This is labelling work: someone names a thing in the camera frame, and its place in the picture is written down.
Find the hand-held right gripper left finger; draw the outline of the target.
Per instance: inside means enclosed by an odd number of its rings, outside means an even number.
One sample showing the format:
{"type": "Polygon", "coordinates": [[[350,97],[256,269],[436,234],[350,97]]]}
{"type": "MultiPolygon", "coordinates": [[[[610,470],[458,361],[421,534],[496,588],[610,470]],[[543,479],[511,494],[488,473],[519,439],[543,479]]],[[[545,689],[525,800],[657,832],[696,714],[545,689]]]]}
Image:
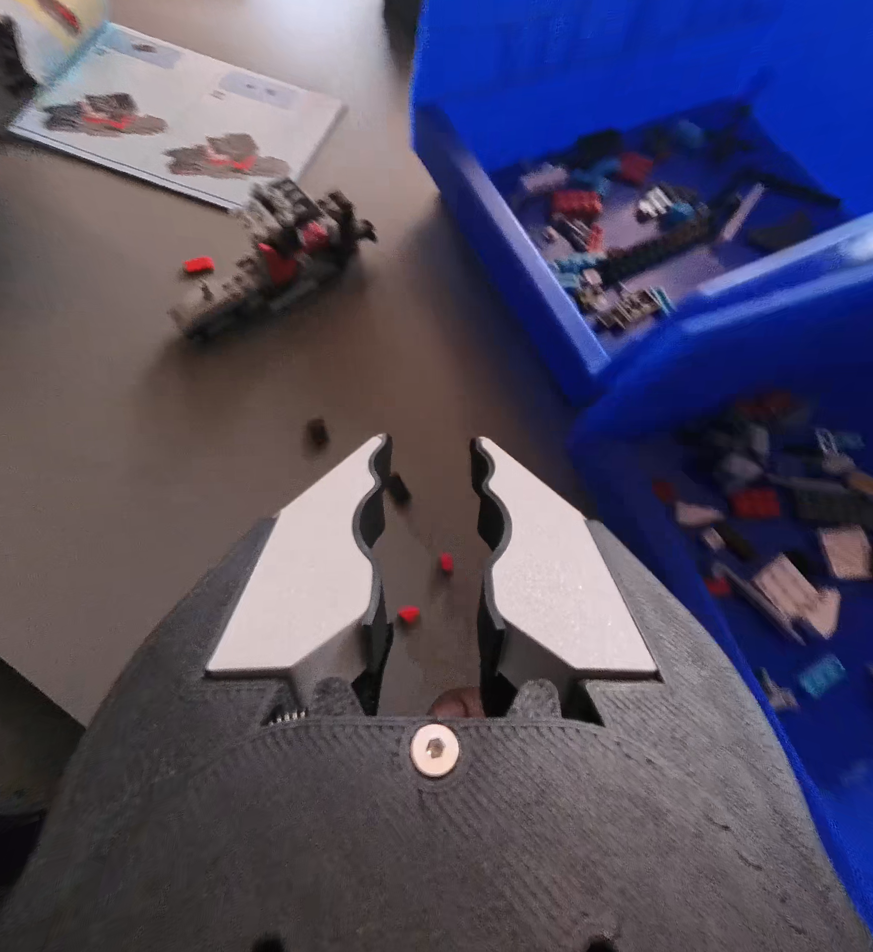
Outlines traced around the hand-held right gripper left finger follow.
{"type": "Polygon", "coordinates": [[[276,513],[207,677],[282,680],[306,707],[336,678],[377,713],[393,627],[373,549],[392,454],[388,434],[372,436],[276,513]]]}

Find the pile of loose toy bricks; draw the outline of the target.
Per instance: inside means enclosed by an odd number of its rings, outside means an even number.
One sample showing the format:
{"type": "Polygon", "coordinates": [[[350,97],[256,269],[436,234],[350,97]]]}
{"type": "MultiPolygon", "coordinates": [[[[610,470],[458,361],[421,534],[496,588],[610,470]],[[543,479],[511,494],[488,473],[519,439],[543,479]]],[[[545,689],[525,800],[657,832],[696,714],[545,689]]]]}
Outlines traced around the pile of loose toy bricks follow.
{"type": "Polygon", "coordinates": [[[609,351],[706,281],[849,220],[732,100],[591,133],[513,185],[517,220],[609,351]]]}
{"type": "Polygon", "coordinates": [[[872,755],[873,393],[738,402],[638,450],[802,758],[872,755]]]}

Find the brown desk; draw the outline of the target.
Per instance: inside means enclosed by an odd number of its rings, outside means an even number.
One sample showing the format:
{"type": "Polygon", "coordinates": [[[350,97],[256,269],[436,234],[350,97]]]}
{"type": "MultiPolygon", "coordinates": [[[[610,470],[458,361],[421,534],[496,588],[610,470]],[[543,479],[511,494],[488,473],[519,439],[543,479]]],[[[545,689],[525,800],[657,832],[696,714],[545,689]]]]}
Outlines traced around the brown desk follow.
{"type": "Polygon", "coordinates": [[[112,2],[112,18],[339,98],[303,186],[375,225],[339,284],[208,347],[168,308],[181,262],[229,267],[227,214],[0,138],[0,655],[87,722],[144,638],[261,517],[371,435],[412,502],[374,551],[398,630],[381,709],[474,684],[488,556],[469,441],[482,435],[596,514],[573,411],[446,213],[409,142],[412,42],[382,2],[112,2]],[[306,422],[330,440],[308,445],[306,422]],[[454,556],[454,573],[438,557],[454,556]]]}

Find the blue plastic bin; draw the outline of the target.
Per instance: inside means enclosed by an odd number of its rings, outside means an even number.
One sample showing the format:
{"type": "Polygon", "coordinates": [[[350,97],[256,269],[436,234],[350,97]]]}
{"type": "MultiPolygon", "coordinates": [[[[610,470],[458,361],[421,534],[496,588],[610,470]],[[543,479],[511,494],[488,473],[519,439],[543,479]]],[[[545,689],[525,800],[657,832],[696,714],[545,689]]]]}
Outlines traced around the blue plastic bin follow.
{"type": "Polygon", "coordinates": [[[699,289],[619,359],[577,423],[573,462],[602,521],[689,609],[766,709],[815,823],[873,933],[873,753],[803,759],[713,602],[689,576],[638,446],[738,402],[873,393],[873,213],[699,289]]]}
{"type": "Polygon", "coordinates": [[[873,2],[425,2],[414,149],[564,397],[611,357],[490,173],[692,107],[752,105],[767,145],[873,211],[873,2]]]}

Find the person's right hand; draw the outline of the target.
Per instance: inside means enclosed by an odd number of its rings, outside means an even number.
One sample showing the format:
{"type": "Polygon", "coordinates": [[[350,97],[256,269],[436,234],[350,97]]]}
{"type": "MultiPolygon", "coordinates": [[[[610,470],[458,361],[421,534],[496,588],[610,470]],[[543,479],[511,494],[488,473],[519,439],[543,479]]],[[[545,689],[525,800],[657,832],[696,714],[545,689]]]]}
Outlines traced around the person's right hand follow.
{"type": "Polygon", "coordinates": [[[432,702],[428,716],[438,719],[483,719],[485,711],[477,686],[451,688],[432,702]]]}

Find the toy brick truck model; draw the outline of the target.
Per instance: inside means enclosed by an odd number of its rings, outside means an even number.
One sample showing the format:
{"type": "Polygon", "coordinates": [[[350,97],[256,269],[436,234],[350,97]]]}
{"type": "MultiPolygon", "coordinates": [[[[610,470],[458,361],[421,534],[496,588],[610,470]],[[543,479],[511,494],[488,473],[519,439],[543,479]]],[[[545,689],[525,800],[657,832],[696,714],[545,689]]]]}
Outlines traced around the toy brick truck model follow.
{"type": "Polygon", "coordinates": [[[313,198],[289,177],[255,184],[239,218],[250,251],[224,276],[196,279],[170,309],[185,339],[207,341],[236,324],[288,310],[335,282],[361,244],[378,239],[343,192],[313,198]]]}

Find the toy instruction booklet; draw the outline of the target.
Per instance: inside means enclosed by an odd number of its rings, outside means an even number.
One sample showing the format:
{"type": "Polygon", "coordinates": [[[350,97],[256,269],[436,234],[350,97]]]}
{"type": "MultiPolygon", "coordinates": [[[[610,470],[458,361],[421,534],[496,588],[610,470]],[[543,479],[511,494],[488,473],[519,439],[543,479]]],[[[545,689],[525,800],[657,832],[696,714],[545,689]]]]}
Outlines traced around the toy instruction booklet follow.
{"type": "Polygon", "coordinates": [[[234,210],[254,184],[296,181],[345,111],[339,100],[78,14],[45,48],[40,92],[12,123],[32,144],[234,210]]]}

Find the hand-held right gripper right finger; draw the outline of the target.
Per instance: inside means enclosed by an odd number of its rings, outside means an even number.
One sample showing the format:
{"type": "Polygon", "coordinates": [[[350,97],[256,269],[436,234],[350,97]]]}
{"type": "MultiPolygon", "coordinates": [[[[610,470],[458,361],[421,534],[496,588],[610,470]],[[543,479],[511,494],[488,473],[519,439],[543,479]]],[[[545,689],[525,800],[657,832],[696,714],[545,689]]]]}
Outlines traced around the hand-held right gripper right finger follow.
{"type": "Polygon", "coordinates": [[[478,535],[488,549],[478,606],[479,691],[502,717],[544,681],[563,716],[598,718],[586,684],[655,684],[661,673],[592,524],[493,440],[470,442],[478,535]]]}

